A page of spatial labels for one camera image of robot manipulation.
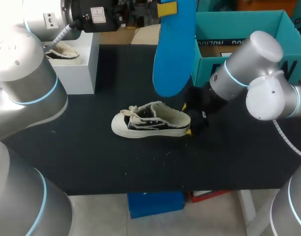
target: table surface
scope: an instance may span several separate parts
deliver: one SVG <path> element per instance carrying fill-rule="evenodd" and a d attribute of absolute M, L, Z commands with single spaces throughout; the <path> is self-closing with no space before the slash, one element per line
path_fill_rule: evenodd
<path fill-rule="evenodd" d="M 245 94 L 209 117 L 210 127 L 196 138 L 130 140 L 112 132 L 112 118 L 130 105 L 161 100 L 182 108 L 183 92 L 162 98 L 154 91 L 155 50 L 102 45 L 96 94 L 70 95 L 61 117 L 4 143 L 69 195 L 280 188 L 301 157 L 271 121 L 248 114 Z M 281 120 L 280 125 L 301 150 L 301 118 Z"/>

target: black and white sneaker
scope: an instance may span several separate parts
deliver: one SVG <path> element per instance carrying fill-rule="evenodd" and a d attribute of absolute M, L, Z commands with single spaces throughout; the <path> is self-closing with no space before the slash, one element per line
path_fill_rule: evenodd
<path fill-rule="evenodd" d="M 44 42 L 43 46 L 46 47 L 52 42 Z M 46 52 L 52 66 L 64 65 L 80 65 L 82 60 L 78 52 L 66 43 L 59 42 L 53 49 Z"/>
<path fill-rule="evenodd" d="M 155 135 L 181 137 L 189 130 L 190 123 L 186 113 L 162 102 L 151 102 L 122 110 L 113 118 L 111 128 L 115 134 L 132 139 Z"/>

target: blue box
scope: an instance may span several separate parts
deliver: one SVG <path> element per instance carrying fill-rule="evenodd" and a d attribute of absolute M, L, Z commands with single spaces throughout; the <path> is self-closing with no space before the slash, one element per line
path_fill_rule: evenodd
<path fill-rule="evenodd" d="M 131 218 L 181 210 L 184 207 L 182 192 L 128 193 Z"/>
<path fill-rule="evenodd" d="M 301 78 L 301 35 L 285 11 L 238 11 L 196 13 L 193 84 L 202 87 L 228 57 L 203 58 L 199 45 L 242 44 L 254 31 L 272 35 L 282 46 L 280 62 L 286 79 L 296 84 Z"/>

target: teal cardboard box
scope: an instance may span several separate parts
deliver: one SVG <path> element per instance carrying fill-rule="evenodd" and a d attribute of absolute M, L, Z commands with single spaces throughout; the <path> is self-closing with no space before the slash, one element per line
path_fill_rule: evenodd
<path fill-rule="evenodd" d="M 301 28 L 301 0 L 298 0 L 293 16 L 292 16 L 293 23 L 295 27 L 300 29 Z"/>
<path fill-rule="evenodd" d="M 282 46 L 280 62 L 286 79 L 296 84 L 301 78 L 301 35 L 285 11 L 237 11 L 196 13 L 193 84 L 202 87 L 228 57 L 201 56 L 199 45 L 242 44 L 254 31 L 272 35 Z"/>
<path fill-rule="evenodd" d="M 198 0 L 197 12 L 228 11 L 236 8 L 235 0 Z"/>

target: shoe lace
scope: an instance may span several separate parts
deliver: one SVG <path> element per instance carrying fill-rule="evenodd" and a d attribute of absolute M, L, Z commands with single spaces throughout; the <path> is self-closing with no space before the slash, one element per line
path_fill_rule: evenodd
<path fill-rule="evenodd" d="M 132 124 L 144 124 L 141 118 L 136 114 L 138 112 L 137 106 L 129 106 L 129 110 L 122 110 L 121 114 L 130 117 L 130 123 Z"/>

